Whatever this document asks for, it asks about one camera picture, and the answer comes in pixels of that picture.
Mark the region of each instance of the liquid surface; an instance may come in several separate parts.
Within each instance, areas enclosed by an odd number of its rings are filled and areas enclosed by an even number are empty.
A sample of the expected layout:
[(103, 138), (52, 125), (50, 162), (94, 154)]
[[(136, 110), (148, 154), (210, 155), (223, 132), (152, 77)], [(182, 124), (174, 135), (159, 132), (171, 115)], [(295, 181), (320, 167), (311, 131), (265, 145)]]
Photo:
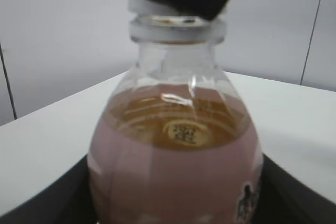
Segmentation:
[(158, 86), (111, 99), (88, 164), (102, 224), (245, 224), (262, 154), (240, 101)]

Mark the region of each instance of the bottle neck ring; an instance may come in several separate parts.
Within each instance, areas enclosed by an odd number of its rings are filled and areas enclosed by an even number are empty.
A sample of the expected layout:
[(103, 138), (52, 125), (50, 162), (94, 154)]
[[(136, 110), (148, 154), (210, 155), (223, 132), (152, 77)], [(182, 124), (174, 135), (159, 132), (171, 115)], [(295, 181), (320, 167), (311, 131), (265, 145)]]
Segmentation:
[(136, 42), (161, 44), (198, 44), (224, 40), (225, 22), (212, 22), (199, 17), (138, 16), (130, 24), (130, 36)]

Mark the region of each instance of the white table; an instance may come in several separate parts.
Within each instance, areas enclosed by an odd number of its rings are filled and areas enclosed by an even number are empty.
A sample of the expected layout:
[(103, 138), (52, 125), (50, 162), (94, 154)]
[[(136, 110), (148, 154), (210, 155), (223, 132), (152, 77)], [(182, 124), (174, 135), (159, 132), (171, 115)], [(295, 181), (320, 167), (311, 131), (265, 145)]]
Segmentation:
[[(228, 73), (255, 121), (264, 152), (336, 202), (336, 93)], [(89, 148), (122, 75), (0, 127), (0, 215), (63, 175)]]

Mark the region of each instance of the clear plastic bottle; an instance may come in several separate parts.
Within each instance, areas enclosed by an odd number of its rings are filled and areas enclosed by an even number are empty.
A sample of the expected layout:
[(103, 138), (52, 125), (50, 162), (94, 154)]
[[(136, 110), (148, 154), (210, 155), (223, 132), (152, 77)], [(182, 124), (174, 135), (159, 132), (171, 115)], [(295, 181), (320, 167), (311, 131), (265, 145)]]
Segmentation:
[(249, 223), (263, 155), (217, 66), (224, 23), (140, 16), (140, 56), (113, 93), (88, 164), (101, 224)]

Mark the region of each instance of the black tray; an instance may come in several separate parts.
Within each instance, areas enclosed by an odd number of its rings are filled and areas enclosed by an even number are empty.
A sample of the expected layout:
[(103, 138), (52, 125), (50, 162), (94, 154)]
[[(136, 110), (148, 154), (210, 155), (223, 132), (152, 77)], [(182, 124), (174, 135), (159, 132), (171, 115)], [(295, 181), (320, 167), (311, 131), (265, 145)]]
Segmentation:
[[(265, 156), (252, 224), (335, 224), (336, 205), (287, 174)], [(0, 224), (96, 224), (86, 157), (54, 184), (0, 218)]]

